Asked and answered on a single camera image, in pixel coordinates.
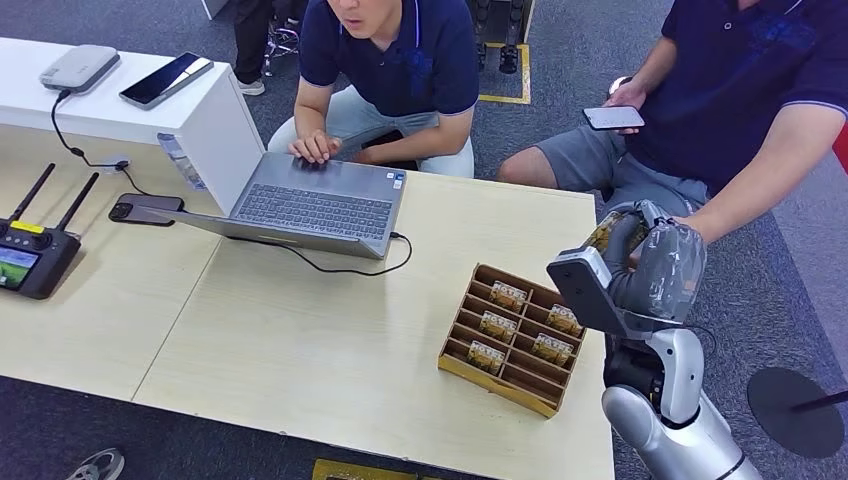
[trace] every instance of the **red object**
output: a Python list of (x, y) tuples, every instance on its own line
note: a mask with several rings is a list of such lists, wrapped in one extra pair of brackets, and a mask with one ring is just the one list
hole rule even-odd
[(842, 162), (845, 172), (848, 173), (848, 124), (845, 124), (842, 134), (836, 139), (836, 143), (833, 144), (833, 151), (836, 152), (836, 158)]

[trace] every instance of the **smartphone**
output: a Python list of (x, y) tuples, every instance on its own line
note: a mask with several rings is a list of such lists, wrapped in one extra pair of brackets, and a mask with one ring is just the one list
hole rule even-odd
[(118, 95), (142, 110), (150, 110), (212, 69), (211, 60), (186, 52)]
[(125, 193), (118, 198), (115, 206), (109, 211), (109, 220), (117, 223), (170, 227), (174, 224), (173, 220), (162, 218), (145, 211), (143, 208), (135, 207), (156, 207), (172, 212), (181, 212), (184, 206), (185, 202), (180, 197)]
[(645, 126), (645, 120), (639, 115), (639, 110), (630, 105), (584, 108), (583, 115), (592, 130), (622, 130)]

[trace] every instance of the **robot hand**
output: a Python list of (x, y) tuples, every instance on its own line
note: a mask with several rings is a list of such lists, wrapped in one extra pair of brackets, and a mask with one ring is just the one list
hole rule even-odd
[[(683, 323), (704, 272), (703, 239), (649, 201), (617, 211), (623, 218), (612, 226), (602, 255), (611, 276), (607, 291), (613, 303), (638, 315)], [(634, 269), (631, 245), (644, 235), (646, 226), (650, 230)]]

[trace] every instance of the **gray router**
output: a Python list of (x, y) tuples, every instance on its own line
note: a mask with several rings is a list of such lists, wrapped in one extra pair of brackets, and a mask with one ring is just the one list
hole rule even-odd
[(53, 62), (38, 79), (51, 90), (83, 93), (105, 77), (120, 58), (112, 47), (80, 45)]

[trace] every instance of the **white smartphone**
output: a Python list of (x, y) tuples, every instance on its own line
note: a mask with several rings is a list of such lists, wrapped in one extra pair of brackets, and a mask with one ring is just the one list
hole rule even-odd
[(142, 110), (150, 110), (212, 69), (211, 60), (186, 52), (118, 95)]
[(630, 105), (584, 108), (583, 115), (592, 130), (622, 130), (645, 126), (645, 120), (639, 115), (639, 111)]

